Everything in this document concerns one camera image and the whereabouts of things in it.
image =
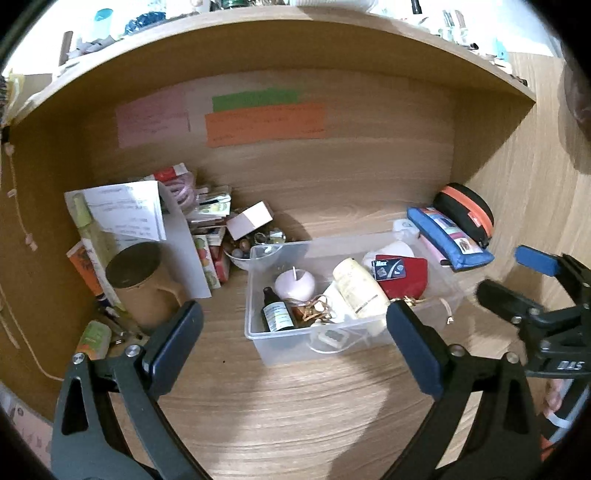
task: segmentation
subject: wooden shelf surface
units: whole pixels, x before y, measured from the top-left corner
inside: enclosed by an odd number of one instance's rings
[[[60,117],[224,73],[317,68],[406,76],[459,89],[535,94],[464,47],[402,21],[342,9],[241,8],[182,18],[126,37],[25,104]]]

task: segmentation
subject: clamp jaw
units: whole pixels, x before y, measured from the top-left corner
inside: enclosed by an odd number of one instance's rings
[[[575,305],[548,312],[493,280],[480,283],[478,302],[518,329],[527,352],[527,376],[591,380],[591,271],[569,255],[547,255],[523,245],[515,259],[555,277]]]
[[[51,469],[60,480],[207,480],[158,406],[172,389],[203,329],[203,313],[186,302],[145,347],[130,345],[113,358],[74,355],[66,372],[51,438]],[[109,393],[121,394],[155,468],[136,461],[115,416]]]
[[[401,300],[390,305],[386,322],[421,391],[435,402],[382,480],[529,478],[540,465],[539,434],[518,355],[481,358],[447,346]],[[478,391],[480,405],[458,460],[437,468],[470,394]]]

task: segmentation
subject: orange book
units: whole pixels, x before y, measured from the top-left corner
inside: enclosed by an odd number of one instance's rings
[[[76,245],[68,250],[66,254],[70,261],[74,264],[74,267],[88,286],[90,291],[96,297],[103,294],[103,288],[100,286],[99,279],[96,278],[95,269],[92,266],[86,248],[80,240]]]

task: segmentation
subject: white wall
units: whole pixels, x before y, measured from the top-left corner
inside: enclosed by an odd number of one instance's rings
[[[443,9],[459,9],[466,18],[470,39],[485,47],[498,37],[508,51],[553,56],[556,51],[544,26],[525,0],[420,0],[423,14],[443,18]],[[7,69],[17,73],[52,73],[57,68],[65,31],[88,32],[94,13],[113,8],[117,29],[133,18],[146,0],[58,0],[32,28],[10,58]],[[168,0],[168,16],[190,11],[189,0]],[[395,18],[412,15],[410,0],[379,0]]]

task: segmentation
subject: plastic storage container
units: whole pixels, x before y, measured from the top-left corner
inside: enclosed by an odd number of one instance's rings
[[[253,247],[253,268],[248,273],[246,292],[245,335],[254,342],[263,363],[274,365],[313,360],[394,343],[385,328],[383,316],[270,333],[264,330],[261,309],[263,288],[272,287],[279,274],[293,266],[314,275],[316,294],[320,294],[333,280],[332,271],[342,260],[352,257],[361,263],[367,252],[385,247],[398,238],[395,233],[387,232],[288,243],[273,255],[273,262],[269,262],[269,258],[261,262],[258,257],[263,255],[265,247]],[[422,242],[416,240],[410,247],[416,257],[428,261],[428,284],[423,294],[427,300],[417,303],[413,310],[425,325],[442,330],[449,315],[441,299],[449,304],[453,312],[461,303],[463,293],[453,279],[452,271],[439,265]],[[330,342],[319,339],[321,335],[334,339],[339,346],[330,346]]]

